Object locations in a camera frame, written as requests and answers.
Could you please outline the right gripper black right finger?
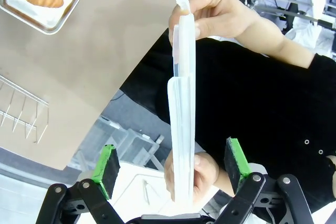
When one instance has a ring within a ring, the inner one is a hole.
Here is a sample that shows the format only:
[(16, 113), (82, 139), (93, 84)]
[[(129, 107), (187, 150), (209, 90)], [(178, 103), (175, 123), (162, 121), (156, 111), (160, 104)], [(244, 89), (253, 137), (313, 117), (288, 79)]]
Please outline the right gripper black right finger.
[(224, 156), (235, 196), (216, 223), (245, 223), (254, 214), (267, 223), (312, 223), (312, 215), (294, 175), (277, 179), (252, 172), (236, 138), (228, 138)]

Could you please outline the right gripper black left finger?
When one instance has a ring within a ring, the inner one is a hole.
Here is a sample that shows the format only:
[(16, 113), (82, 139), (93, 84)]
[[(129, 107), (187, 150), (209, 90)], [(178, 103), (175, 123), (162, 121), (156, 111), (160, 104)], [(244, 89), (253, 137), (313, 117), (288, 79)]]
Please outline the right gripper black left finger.
[(77, 223), (90, 213), (95, 223), (123, 223), (108, 202), (120, 169), (116, 148), (105, 145), (92, 175), (73, 186), (51, 185), (40, 208), (37, 223)]

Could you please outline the person's left hand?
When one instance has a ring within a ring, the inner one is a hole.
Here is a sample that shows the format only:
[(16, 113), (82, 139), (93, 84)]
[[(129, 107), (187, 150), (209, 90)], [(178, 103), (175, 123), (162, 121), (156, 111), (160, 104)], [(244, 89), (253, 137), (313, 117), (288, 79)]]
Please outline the person's left hand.
[[(170, 152), (164, 164), (164, 178), (167, 191), (175, 201), (173, 153)], [(199, 203), (211, 187), (217, 187), (229, 196), (235, 196), (229, 176), (219, 167), (216, 161), (205, 152), (194, 155), (194, 188), (193, 203)]]

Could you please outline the person's right hand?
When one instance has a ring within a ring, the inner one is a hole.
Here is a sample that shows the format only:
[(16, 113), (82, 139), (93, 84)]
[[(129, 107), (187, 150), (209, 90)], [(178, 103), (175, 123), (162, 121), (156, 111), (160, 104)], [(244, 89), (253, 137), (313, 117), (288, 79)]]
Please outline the person's right hand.
[(182, 15), (192, 13), (195, 18), (195, 38), (210, 36), (238, 38), (259, 15), (240, 0), (189, 0), (190, 11), (178, 5), (169, 18), (169, 41), (173, 42), (173, 29)]

